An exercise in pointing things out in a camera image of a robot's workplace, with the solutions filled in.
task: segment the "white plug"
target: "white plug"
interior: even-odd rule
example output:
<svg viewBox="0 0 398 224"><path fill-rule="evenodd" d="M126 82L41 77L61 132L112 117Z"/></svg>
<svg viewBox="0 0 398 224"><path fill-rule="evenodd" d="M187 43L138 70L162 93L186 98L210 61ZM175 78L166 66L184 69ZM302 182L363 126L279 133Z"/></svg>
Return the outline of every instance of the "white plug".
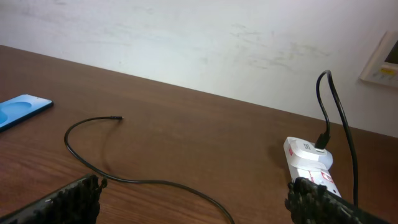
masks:
<svg viewBox="0 0 398 224"><path fill-rule="evenodd" d="M341 197L328 172L333 163L330 152L317 149L312 143L293 137L287 137L284 149L293 181L297 177L304 177L315 184L325 185L329 192Z"/></svg>

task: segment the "wall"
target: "wall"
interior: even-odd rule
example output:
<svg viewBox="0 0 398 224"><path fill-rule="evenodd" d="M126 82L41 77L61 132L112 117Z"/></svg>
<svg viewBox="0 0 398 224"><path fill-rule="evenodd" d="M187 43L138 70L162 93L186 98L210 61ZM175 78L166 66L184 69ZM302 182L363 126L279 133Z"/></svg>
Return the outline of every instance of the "wall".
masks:
<svg viewBox="0 0 398 224"><path fill-rule="evenodd" d="M395 0L0 0L0 44L320 119L330 69L349 124L398 137L398 90L358 80L397 21Z"/></svg>

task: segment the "wood grain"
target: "wood grain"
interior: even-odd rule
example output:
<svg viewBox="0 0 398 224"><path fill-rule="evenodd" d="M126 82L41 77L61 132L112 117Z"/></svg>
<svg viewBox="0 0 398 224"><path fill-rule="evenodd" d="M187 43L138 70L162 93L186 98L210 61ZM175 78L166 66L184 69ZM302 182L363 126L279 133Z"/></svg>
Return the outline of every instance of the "wood grain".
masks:
<svg viewBox="0 0 398 224"><path fill-rule="evenodd" d="M90 173L63 145L65 131L85 118L120 115L120 123L77 127L71 145L111 174L200 190L236 223L291 223L283 142L287 136L316 141L325 128L317 119L1 46L0 101L24 93L55 104L0 134L0 215ZM352 132L359 206L397 223L398 139ZM342 126L332 124L331 136L331 174L351 202ZM110 182L100 202L98 223L227 223L212 204L167 186Z"/></svg>

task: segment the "yellow label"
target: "yellow label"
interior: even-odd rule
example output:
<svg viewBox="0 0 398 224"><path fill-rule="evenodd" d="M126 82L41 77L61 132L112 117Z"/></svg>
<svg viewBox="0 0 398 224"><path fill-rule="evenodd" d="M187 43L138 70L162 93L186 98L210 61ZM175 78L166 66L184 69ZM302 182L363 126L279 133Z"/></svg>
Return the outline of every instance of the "yellow label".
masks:
<svg viewBox="0 0 398 224"><path fill-rule="evenodd" d="M395 75L396 71L394 71L393 69L388 69L388 68L382 68L380 69L380 72L386 75Z"/></svg>

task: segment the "curved black wire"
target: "curved black wire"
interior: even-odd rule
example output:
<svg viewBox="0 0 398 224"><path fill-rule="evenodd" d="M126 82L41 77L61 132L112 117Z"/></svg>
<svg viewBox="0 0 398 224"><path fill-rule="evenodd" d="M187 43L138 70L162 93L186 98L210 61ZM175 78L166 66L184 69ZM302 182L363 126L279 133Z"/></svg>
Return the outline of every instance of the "curved black wire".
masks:
<svg viewBox="0 0 398 224"><path fill-rule="evenodd" d="M78 126L79 124L85 123L87 121L92 121L92 120L97 120L97 119L116 119L118 121L122 120L123 117L122 116L104 116L104 117L96 117L96 118L88 118L85 119L83 121L77 122L76 124L70 126L70 128L68 128L68 130L65 133L65 136L63 137L63 141L65 143L65 145L67 146L67 149L70 151L70 153L72 153L73 156L76 157L76 159L78 159L81 163L83 163L84 165L86 165L88 168L92 169L94 172L97 172L99 174L101 174L102 176L111 179L111 180L115 180L118 182L124 182L124 183L130 183L130 184L163 184L163 185L169 185L169 186L173 186L173 187L178 187L180 189L184 189L187 190L197 196L200 196L204 199L206 199L207 201L211 202L212 204L216 205L227 217L227 219L229 220L229 222L231 224L235 224L232 216L229 214L229 212L220 204L218 203L216 200L212 199L211 197L195 190L192 189L190 187L187 187L185 185L182 184L178 184L178 183L174 183L174 182L170 182L170 181L166 181L166 180L129 180L129 179L122 179L110 174L105 173L104 171L98 169L97 167L91 165L89 162L85 161L82 157L80 157L70 146L69 142L68 142L68 137L69 137L69 133L70 131Z"/></svg>
<svg viewBox="0 0 398 224"><path fill-rule="evenodd" d="M325 115L326 119L326 131L329 131L329 117L325 111L325 108L323 107L323 103L319 94L319 84L324 75L328 75L328 83L330 87L331 94L333 96L333 99L335 99L335 103L338 109L338 112L340 114L341 122L343 123L344 131L346 133L346 138L348 141L348 146L349 150L351 151L351 158L353 160L353 172L354 172L354 189L353 189L353 195L354 195L354 205L358 206L358 162L356 160L356 152L355 152L355 147L354 147L354 142L353 142L353 137L351 135L351 131L349 130L348 122L346 115L344 113L343 105L341 105L340 99L338 98L338 94L335 88L335 85L333 84L333 79L331 77L331 72L329 70L325 70L322 72L322 74L318 77L317 81L317 97L319 101L319 105L321 106L322 113Z"/></svg>

